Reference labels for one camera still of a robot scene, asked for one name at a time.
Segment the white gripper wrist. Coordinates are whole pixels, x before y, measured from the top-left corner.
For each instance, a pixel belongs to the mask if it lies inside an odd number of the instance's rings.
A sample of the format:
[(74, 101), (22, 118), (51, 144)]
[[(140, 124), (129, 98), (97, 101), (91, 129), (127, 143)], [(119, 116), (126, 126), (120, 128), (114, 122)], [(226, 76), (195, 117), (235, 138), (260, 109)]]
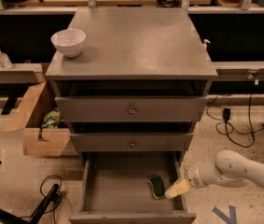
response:
[(176, 180), (166, 191), (165, 197), (172, 199), (178, 195), (190, 191), (190, 186), (195, 189), (204, 188), (206, 184), (201, 178), (201, 163), (188, 164), (182, 163), (180, 166), (180, 175), (185, 179)]

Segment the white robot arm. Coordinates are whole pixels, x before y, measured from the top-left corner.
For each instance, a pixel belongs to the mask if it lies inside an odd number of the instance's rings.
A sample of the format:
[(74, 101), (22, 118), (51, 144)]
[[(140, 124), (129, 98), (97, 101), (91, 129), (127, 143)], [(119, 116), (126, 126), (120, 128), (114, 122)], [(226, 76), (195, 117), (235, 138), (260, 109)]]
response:
[(209, 185), (240, 188), (249, 181), (264, 189), (264, 164), (251, 161), (235, 151), (222, 150), (213, 161), (195, 163), (187, 168), (184, 177), (177, 179), (165, 191), (165, 197), (172, 199), (191, 188)]

